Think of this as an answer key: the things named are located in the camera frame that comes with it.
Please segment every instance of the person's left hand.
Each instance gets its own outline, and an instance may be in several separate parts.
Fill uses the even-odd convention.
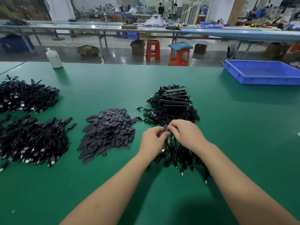
[[[143,132],[139,155],[142,155],[151,162],[162,150],[162,147],[169,136],[169,132],[163,132],[162,126],[156,126]]]

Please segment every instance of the green tabletop surface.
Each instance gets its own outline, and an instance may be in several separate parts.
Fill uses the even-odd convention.
[[[58,224],[92,191],[137,154],[142,133],[134,124],[130,150],[112,148],[86,165],[76,149],[86,117],[109,108],[138,106],[160,86],[189,87],[200,115],[197,125],[248,177],[300,220],[300,87],[241,85],[223,68],[155,65],[26,62],[7,73],[61,90],[59,102],[32,116],[41,121],[73,117],[70,148],[52,167],[14,162],[0,173],[0,224]],[[13,115],[25,115],[21,111]],[[141,178],[119,224],[237,224],[213,179],[195,166],[181,177],[173,166],[152,163]]]
[[[0,75],[6,73],[7,71],[18,67],[19,65],[23,64],[24,62],[21,61],[1,61],[0,62]]]

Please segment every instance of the white plastic bottle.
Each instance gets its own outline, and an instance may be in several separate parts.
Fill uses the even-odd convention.
[[[105,22],[107,23],[107,16],[106,16],[106,13],[104,13],[104,20],[105,20]]]
[[[58,69],[62,67],[62,61],[60,60],[58,53],[55,50],[47,48],[46,55],[53,68]]]

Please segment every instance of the hand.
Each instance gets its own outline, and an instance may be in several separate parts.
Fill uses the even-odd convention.
[[[163,132],[163,127],[161,126],[147,129],[143,132],[138,154],[151,162],[161,152],[169,134],[169,132]]]
[[[197,148],[208,143],[197,125],[190,121],[182,119],[173,120],[170,122],[168,129],[173,133],[176,140],[178,140],[182,146],[194,153]]]

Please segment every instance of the forearm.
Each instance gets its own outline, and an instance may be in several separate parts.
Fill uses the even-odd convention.
[[[238,222],[244,224],[299,224],[299,222],[248,178],[214,144],[197,148]]]
[[[61,225],[117,224],[150,162],[143,155],[137,154],[74,208]]]

